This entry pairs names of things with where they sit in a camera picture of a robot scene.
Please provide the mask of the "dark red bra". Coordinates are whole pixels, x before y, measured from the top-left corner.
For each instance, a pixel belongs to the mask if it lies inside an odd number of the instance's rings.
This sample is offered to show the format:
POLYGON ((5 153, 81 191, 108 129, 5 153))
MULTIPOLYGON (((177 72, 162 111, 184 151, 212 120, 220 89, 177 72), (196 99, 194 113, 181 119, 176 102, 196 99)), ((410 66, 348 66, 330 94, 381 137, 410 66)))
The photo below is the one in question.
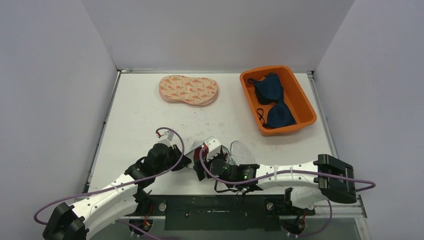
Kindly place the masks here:
MULTIPOLYGON (((202 149, 202 146, 198 146, 197 148, 192 149, 191 152, 188 155, 190 156, 190 158, 192 160, 198 161, 200 159, 200 151, 201 151, 201 149, 202 149)), ((227 147, 225 147, 225 146, 222 145, 220 147, 220 152, 225 155, 225 158, 226 159, 229 158, 230 150, 227 147)), ((206 149, 206 150, 204 150, 202 152, 202 157, 205 159, 206 156, 207 156, 207 154, 208 154, 208 150, 206 149)))

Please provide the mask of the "white mesh cylindrical laundry bag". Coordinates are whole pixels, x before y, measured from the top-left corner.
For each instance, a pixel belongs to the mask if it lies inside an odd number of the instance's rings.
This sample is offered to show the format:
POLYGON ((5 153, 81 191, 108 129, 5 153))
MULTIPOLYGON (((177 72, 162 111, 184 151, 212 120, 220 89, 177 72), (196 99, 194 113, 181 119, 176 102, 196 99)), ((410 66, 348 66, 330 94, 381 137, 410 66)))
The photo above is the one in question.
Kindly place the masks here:
MULTIPOLYGON (((195 141, 186 156, 194 161, 195 150, 203 144, 203 141, 198 140, 195 141)), ((230 147, 226 147, 224 145, 221 146, 222 151, 227 156, 225 160, 230 165, 240 165, 240 164, 255 164, 255 158, 252 154, 251 150, 242 142, 236 140, 230 144, 230 147)))

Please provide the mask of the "pink carrot-print laundry bag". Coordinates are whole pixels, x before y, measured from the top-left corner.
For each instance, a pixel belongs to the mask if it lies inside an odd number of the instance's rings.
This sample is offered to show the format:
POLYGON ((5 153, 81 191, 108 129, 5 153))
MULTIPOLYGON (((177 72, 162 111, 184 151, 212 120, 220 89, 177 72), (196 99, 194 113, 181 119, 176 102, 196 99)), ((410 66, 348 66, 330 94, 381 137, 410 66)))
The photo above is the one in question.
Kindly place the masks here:
POLYGON ((211 104, 219 92, 218 83, 208 77, 169 75, 159 84, 159 94, 167 102, 184 103, 196 107, 211 104))

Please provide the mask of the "navy blue bra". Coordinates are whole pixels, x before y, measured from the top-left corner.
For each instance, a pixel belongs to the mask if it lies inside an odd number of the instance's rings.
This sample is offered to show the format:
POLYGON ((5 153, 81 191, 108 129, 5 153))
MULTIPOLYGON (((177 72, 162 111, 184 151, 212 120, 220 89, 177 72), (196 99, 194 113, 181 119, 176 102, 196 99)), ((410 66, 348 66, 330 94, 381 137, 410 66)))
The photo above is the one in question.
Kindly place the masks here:
POLYGON ((260 105, 272 105, 264 118, 265 110, 261 107, 256 109, 259 121, 267 129, 277 129, 296 124, 288 105, 284 101, 284 88, 276 73, 264 76, 262 80, 250 78, 247 80, 255 89, 255 95, 260 105))

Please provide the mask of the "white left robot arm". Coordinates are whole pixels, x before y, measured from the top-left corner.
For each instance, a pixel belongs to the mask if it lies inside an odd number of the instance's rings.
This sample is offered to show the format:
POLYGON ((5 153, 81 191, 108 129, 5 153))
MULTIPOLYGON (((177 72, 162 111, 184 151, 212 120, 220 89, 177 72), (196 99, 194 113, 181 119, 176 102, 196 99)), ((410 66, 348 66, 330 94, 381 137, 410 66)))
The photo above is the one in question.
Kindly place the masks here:
POLYGON ((177 145, 156 143, 147 156, 129 166, 102 193, 86 196, 53 210, 42 233, 46 240, 88 240, 101 229, 129 214, 149 214, 153 199, 145 188, 154 183, 155 175, 167 170, 179 171, 191 159, 183 155, 177 145))

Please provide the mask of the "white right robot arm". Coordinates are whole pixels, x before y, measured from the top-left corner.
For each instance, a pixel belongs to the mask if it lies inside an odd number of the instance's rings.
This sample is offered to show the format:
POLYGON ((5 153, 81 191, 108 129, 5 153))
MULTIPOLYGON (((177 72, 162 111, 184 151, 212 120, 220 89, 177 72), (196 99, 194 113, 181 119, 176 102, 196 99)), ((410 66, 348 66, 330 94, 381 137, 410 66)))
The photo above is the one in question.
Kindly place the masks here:
POLYGON ((329 200, 339 204, 356 203, 354 168, 328 154, 297 165, 230 164, 223 152, 207 158, 198 147, 193 154, 198 179, 213 178, 232 192, 284 188, 282 207, 290 215, 313 204, 329 200))

